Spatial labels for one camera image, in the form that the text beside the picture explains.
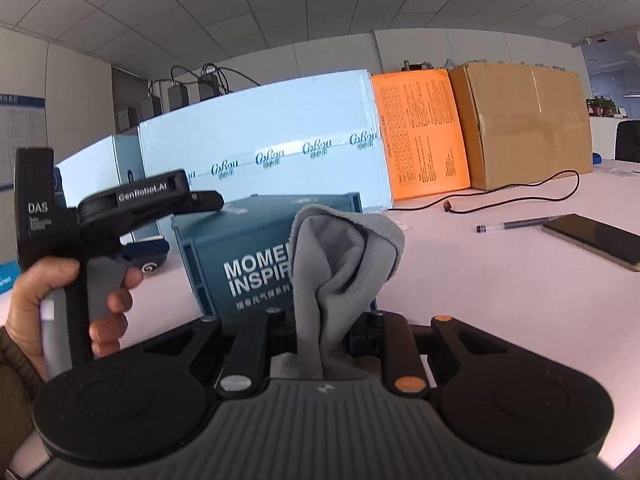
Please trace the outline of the person left hand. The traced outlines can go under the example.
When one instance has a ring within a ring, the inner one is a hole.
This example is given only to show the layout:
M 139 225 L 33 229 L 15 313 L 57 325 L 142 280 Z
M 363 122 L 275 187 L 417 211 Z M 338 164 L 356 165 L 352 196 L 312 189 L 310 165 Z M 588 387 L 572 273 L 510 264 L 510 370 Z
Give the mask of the person left hand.
M 46 382 L 47 371 L 40 328 L 40 302 L 51 291 L 64 288 L 78 278 L 79 262 L 74 259 L 46 257 L 36 262 L 15 282 L 6 332 Z M 118 289 L 106 298 L 108 315 L 89 326 L 91 347 L 98 358 L 110 356 L 120 349 L 120 340 L 126 334 L 126 313 L 134 300 L 130 290 L 143 281 L 139 269 L 128 269 Z

